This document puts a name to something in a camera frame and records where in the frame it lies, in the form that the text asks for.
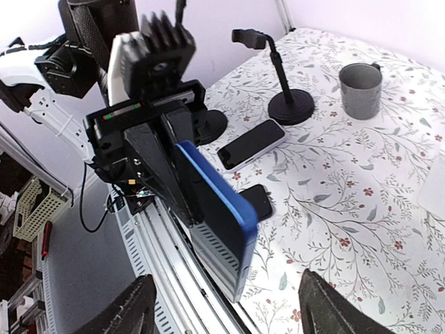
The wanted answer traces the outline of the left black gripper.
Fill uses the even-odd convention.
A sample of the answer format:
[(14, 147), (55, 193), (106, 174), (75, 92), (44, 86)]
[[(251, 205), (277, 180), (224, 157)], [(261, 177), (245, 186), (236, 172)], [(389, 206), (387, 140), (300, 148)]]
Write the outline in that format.
[(194, 148), (202, 141), (205, 92), (198, 80), (181, 82), (153, 102), (125, 100), (83, 120), (99, 178), (125, 195), (146, 186), (189, 228), (204, 214), (184, 144)]

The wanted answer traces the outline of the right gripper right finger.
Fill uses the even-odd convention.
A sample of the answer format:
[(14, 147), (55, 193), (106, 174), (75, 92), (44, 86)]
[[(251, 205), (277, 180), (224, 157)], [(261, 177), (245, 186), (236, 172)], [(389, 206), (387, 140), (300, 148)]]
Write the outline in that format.
[(298, 297), (304, 333), (393, 333), (360, 312), (320, 275), (309, 269), (302, 273)]

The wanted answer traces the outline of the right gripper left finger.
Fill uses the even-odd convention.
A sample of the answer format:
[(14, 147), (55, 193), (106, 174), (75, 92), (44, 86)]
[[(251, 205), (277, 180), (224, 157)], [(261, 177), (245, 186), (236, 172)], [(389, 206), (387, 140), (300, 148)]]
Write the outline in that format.
[(154, 333), (155, 303), (152, 275), (139, 276), (78, 333)]

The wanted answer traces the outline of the phone with blue case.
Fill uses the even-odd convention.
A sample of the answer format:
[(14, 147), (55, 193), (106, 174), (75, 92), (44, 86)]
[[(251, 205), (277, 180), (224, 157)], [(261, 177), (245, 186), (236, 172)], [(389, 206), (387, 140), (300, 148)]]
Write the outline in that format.
[(199, 177), (194, 189), (204, 214), (190, 228), (194, 251), (227, 299), (237, 303), (257, 241), (257, 213), (196, 147), (184, 144), (184, 151)]

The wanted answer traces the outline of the black round-base stand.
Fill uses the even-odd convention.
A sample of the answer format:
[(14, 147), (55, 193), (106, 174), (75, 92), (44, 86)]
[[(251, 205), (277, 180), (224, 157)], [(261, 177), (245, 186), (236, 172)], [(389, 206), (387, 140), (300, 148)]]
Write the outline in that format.
[(298, 125), (310, 117), (315, 111), (314, 98), (305, 90), (290, 89), (282, 65), (282, 58), (273, 38), (254, 29), (234, 29), (232, 42), (241, 43), (248, 49), (265, 49), (270, 47), (270, 59), (276, 70), (282, 92), (276, 94), (268, 103), (268, 115), (280, 125)]
[(228, 119), (219, 110), (201, 111), (195, 118), (195, 144), (207, 145), (218, 139), (226, 130)]

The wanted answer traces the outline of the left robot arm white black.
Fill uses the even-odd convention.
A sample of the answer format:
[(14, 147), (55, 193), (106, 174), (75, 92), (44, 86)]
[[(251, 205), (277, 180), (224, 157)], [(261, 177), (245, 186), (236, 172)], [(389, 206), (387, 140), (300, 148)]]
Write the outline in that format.
[(186, 224), (198, 214), (176, 145), (202, 142), (205, 90), (182, 79), (196, 50), (175, 17), (139, 17), (133, 1), (60, 1), (64, 33), (1, 53), (1, 101), (76, 150), (126, 197), (147, 190)]

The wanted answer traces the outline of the black phone front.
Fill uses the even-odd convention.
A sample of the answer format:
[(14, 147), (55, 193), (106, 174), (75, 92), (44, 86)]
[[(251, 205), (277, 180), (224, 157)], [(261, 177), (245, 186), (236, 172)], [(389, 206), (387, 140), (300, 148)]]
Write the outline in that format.
[(259, 221), (265, 221), (273, 215), (273, 206), (263, 185), (256, 184), (239, 192), (239, 194), (253, 206)]

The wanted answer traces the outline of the phone with white case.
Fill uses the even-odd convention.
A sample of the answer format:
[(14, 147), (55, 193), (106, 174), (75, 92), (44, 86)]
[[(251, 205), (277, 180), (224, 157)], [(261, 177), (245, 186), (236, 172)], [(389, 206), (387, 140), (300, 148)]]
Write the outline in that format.
[(272, 119), (266, 120), (217, 151), (224, 169), (236, 172), (281, 145), (286, 132)]

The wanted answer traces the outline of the white folding phone stand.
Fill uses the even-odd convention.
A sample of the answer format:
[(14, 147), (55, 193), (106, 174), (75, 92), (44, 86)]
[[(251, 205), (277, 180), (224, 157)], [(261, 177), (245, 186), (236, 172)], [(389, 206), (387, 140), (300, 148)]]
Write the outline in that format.
[(436, 156), (421, 187), (418, 204), (438, 218), (444, 219), (444, 151)]

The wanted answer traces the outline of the beige plastic basket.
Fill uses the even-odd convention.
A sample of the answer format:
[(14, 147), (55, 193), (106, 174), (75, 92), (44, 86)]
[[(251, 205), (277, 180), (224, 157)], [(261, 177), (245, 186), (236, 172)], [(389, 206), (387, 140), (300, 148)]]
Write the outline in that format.
[(47, 221), (52, 221), (64, 209), (70, 199), (63, 193), (33, 176), (19, 192), (16, 208), (13, 236), (32, 242), (43, 229)]

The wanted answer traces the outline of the dark grey mug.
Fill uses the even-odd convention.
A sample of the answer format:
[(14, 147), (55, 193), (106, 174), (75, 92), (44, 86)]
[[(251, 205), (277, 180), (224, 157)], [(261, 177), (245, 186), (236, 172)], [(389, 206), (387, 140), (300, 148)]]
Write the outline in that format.
[(381, 67), (377, 63), (353, 63), (339, 72), (343, 109), (356, 120), (370, 120), (380, 110)]

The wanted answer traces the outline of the front aluminium rail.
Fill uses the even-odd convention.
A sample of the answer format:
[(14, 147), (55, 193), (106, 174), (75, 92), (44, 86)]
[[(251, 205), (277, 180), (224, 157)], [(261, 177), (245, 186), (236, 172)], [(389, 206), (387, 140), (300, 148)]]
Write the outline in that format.
[(114, 218), (136, 276), (152, 275), (159, 333), (258, 333), (253, 320), (210, 281), (184, 226), (159, 200), (137, 214), (116, 198)]

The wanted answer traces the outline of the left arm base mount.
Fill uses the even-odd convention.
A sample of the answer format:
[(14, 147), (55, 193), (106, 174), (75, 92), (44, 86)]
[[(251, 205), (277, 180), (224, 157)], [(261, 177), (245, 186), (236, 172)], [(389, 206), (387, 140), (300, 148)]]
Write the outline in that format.
[(116, 214), (125, 207), (131, 215), (137, 214), (154, 202), (154, 194), (136, 179), (109, 184), (110, 189), (104, 203), (107, 213)]

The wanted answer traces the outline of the left aluminium frame post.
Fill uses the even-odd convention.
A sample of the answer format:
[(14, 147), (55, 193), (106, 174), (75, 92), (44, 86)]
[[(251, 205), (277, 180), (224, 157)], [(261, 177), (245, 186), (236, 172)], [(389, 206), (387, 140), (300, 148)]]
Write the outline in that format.
[(282, 26), (284, 27), (284, 30), (286, 33), (290, 33), (292, 31), (295, 31), (295, 26), (293, 24), (293, 20), (291, 18), (291, 14), (289, 12), (289, 7), (287, 5), (286, 0), (275, 0), (275, 4), (277, 6), (277, 10), (280, 16), (280, 20), (282, 23)]

